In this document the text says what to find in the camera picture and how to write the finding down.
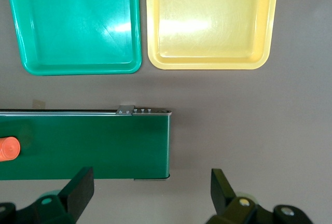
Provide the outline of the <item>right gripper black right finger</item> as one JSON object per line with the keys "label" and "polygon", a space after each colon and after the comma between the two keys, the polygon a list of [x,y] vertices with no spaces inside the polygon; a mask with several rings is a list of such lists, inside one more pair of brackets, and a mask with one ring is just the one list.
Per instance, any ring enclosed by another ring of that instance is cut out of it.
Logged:
{"label": "right gripper black right finger", "polygon": [[238,197],[221,169],[211,169],[211,199],[216,215],[209,223],[252,223],[256,204],[246,197]]}

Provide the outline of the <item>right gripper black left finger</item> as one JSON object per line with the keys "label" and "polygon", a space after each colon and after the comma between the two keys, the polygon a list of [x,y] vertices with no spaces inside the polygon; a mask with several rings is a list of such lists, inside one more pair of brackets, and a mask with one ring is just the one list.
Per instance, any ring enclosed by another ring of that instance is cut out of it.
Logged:
{"label": "right gripper black left finger", "polygon": [[83,167],[58,193],[39,198],[37,223],[76,223],[94,194],[92,167]]}

